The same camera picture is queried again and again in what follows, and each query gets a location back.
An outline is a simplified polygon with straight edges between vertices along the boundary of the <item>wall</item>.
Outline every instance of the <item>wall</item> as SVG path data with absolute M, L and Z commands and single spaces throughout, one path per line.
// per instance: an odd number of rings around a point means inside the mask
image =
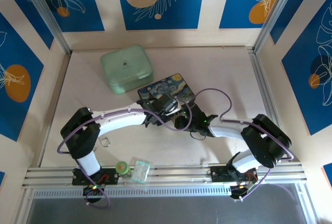
M 309 134 L 293 88 L 281 63 L 281 60 L 325 1 L 304 0 L 278 42 L 274 44 L 272 38 L 268 38 L 258 55 L 265 71 L 282 128 L 293 141 L 292 151 L 302 162 L 307 175 L 315 209 L 322 220 L 331 222 L 332 191 L 324 177 L 322 166 L 332 162 L 332 143 L 330 138 L 332 136 L 332 126 L 328 126 L 312 135 Z M 315 32 L 312 30 L 311 33 L 315 39 L 316 30 Z M 310 45 L 311 43 L 303 44 L 303 52 L 294 56 L 294 59 L 298 61 L 294 71 L 302 71 L 301 65 L 308 58 Z M 326 112 L 330 113 L 331 107 L 326 107 Z M 315 121 L 320 122 L 321 119 L 317 117 Z
M 15 0 L 32 24 L 36 12 Z M 46 0 L 71 49 L 252 46 L 274 0 Z M 38 27 L 48 43 L 49 33 Z
M 33 161 L 36 149 L 42 141 L 40 137 L 47 128 L 51 97 L 63 63 L 64 53 L 56 41 L 52 43 L 50 49 L 47 47 L 14 0 L 0 0 L 0 12 L 44 66 L 18 140 L 15 142 L 11 138 L 0 135 L 0 171 L 6 173 L 0 187 L 0 202 L 2 203 L 0 216 L 1 223 L 9 223 L 26 169 Z M 4 61 L 3 58 L 4 53 L 1 52 L 0 61 Z M 16 59 L 16 57 L 5 58 L 9 61 Z M 4 105 L 4 102 L 8 99 L 7 95 L 1 95 L 2 108 L 0 107 L 0 110 L 6 108 L 7 105 Z

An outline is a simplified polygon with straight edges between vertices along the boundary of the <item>metal ring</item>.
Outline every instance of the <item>metal ring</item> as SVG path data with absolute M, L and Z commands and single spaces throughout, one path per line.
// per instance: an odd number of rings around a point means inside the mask
M 105 137 L 105 138 L 103 138 L 103 139 L 101 139 L 100 137 L 98 137 L 98 138 L 99 138 L 99 142 L 100 142 L 100 144 L 101 144 L 104 148 L 110 146 L 110 141 L 109 141 L 108 137 Z M 108 144 L 107 144 L 107 145 L 103 145 L 102 140 L 105 140 L 105 139 L 108 141 Z

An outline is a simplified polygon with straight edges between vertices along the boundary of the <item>gray floor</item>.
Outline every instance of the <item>gray floor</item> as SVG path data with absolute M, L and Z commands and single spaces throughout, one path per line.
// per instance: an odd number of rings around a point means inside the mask
M 83 199 L 34 200 L 28 223 L 306 223 L 291 184 L 261 185 L 243 203 L 230 197 L 112 198 L 111 202 L 111 209 L 103 211 L 87 207 Z

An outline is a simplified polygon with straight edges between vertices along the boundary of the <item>green jar lid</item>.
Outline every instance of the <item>green jar lid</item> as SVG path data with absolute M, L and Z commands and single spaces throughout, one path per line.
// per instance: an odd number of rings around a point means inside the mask
M 115 170 L 120 175 L 126 175 L 126 173 L 128 173 L 128 171 L 130 171 L 130 167 L 128 166 L 128 164 L 126 162 L 120 161 L 116 164 Z

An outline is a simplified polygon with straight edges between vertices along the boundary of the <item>mint green container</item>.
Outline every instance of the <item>mint green container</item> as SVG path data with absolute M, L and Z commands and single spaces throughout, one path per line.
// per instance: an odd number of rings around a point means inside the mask
M 154 79 L 150 59 L 140 45 L 105 54 L 100 62 L 108 85 L 116 94 L 149 84 Z

